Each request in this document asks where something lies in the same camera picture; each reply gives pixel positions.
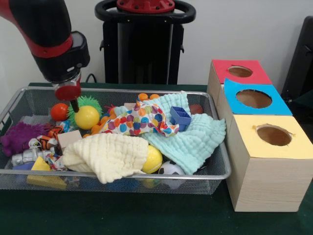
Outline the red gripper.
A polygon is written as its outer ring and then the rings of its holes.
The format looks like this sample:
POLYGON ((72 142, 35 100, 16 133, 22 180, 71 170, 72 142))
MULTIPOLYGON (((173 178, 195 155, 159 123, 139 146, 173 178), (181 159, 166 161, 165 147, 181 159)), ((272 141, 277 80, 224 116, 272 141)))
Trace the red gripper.
POLYGON ((54 93, 60 101, 70 101, 75 113, 79 112, 77 98, 81 95, 81 85, 79 82, 66 82, 54 86, 54 93))

